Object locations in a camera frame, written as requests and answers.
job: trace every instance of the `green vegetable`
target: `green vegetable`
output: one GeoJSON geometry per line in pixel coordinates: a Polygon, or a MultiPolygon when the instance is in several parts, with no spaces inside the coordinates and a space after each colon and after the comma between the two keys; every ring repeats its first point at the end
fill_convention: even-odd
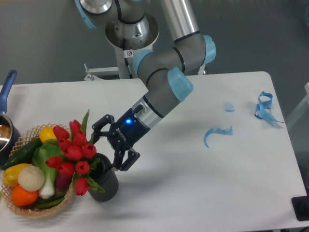
{"type": "Polygon", "coordinates": [[[51,202],[42,202],[42,203],[38,203],[35,205],[35,207],[37,209],[50,209],[56,205],[59,205],[62,201],[64,200],[64,196],[59,198],[59,199],[56,199],[54,201],[51,201],[51,202]]]}
{"type": "Polygon", "coordinates": [[[31,163],[31,159],[35,149],[37,149],[41,145],[42,142],[40,141],[39,138],[30,141],[29,143],[21,147],[19,150],[15,151],[15,153],[9,157],[9,159],[1,167],[1,169],[6,170],[7,168],[20,163],[31,163]]]}
{"type": "Polygon", "coordinates": [[[57,169],[50,168],[46,165],[46,161],[53,156],[58,156],[62,153],[58,145],[53,140],[47,140],[32,157],[32,164],[39,167],[44,175],[44,185],[39,189],[39,196],[43,199],[50,198],[55,194],[54,181],[57,177],[57,169]]]}

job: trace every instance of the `tulip bouquet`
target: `tulip bouquet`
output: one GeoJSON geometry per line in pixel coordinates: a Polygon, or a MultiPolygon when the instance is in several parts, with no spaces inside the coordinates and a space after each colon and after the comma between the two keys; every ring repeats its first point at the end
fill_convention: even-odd
{"type": "Polygon", "coordinates": [[[63,152],[58,156],[49,158],[46,165],[58,170],[56,185],[63,186],[65,183],[73,182],[76,195],[85,195],[89,189],[104,192],[104,189],[98,185],[92,178],[91,172],[100,162],[95,158],[97,153],[93,145],[93,138],[87,141],[86,125],[89,117],[89,111],[85,115],[82,124],[77,120],[70,122],[70,134],[60,126],[55,126],[53,132],[58,140],[58,146],[63,152]]]}

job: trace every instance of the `yellow bell pepper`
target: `yellow bell pepper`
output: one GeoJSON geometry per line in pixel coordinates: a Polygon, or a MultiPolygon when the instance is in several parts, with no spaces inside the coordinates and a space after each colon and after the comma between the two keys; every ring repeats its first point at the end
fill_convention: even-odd
{"type": "Polygon", "coordinates": [[[7,168],[3,173],[3,183],[11,187],[16,187],[18,185],[18,175],[20,171],[28,166],[31,166],[31,164],[21,163],[7,168]]]}

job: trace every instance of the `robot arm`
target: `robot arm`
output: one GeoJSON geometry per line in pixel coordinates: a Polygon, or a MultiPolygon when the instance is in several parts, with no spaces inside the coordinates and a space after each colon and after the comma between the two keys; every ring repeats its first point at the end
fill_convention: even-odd
{"type": "MultiPolygon", "coordinates": [[[[90,8],[85,7],[85,2],[93,3],[94,6],[99,3],[107,4],[110,1],[80,0],[80,2],[83,8],[90,12],[90,8]]],[[[105,14],[101,12],[102,10],[93,10],[91,17],[113,15],[116,7],[118,21],[122,24],[138,24],[144,18],[142,2],[115,0],[105,14]],[[138,6],[137,15],[131,14],[130,11],[134,4],[135,7],[138,6]]],[[[212,39],[199,32],[189,0],[161,0],[161,5],[175,47],[163,54],[156,54],[152,50],[140,51],[134,57],[132,69],[145,84],[148,92],[116,122],[113,116],[105,115],[93,125],[94,142],[100,137],[107,137],[115,150],[114,161],[109,170],[127,171],[132,166],[140,157],[140,154],[133,149],[133,145],[193,91],[193,84],[183,73],[212,61],[216,55],[212,39]],[[101,132],[107,124],[110,124],[109,131],[101,132]],[[126,151],[128,158],[123,162],[126,151]]]]}

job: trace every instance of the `orange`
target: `orange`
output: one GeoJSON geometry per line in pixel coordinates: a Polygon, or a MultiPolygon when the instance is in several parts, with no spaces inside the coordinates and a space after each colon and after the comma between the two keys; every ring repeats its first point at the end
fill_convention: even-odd
{"type": "Polygon", "coordinates": [[[16,206],[25,206],[34,203],[37,200],[38,195],[38,191],[29,192],[18,185],[12,191],[11,200],[16,206]]]}

